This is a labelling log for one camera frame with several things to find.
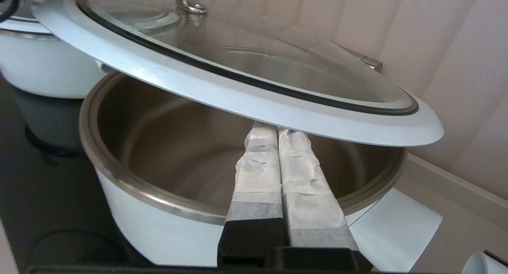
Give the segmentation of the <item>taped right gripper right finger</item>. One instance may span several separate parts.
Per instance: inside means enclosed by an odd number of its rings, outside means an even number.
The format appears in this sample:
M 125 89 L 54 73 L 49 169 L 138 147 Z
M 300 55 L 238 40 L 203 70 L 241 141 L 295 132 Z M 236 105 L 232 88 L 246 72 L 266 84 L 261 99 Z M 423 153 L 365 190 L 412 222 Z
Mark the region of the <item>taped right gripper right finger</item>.
M 291 247 L 359 247 L 303 132 L 278 128 L 282 197 Z

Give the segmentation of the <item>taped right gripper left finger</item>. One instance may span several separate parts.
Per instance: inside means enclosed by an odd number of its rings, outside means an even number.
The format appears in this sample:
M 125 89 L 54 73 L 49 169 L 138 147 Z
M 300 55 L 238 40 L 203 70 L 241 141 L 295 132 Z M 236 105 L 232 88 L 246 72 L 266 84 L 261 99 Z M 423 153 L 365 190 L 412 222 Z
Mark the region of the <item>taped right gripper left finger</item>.
M 244 145 L 217 247 L 218 266 L 265 266 L 271 252 L 285 246 L 277 130 L 256 122 Z

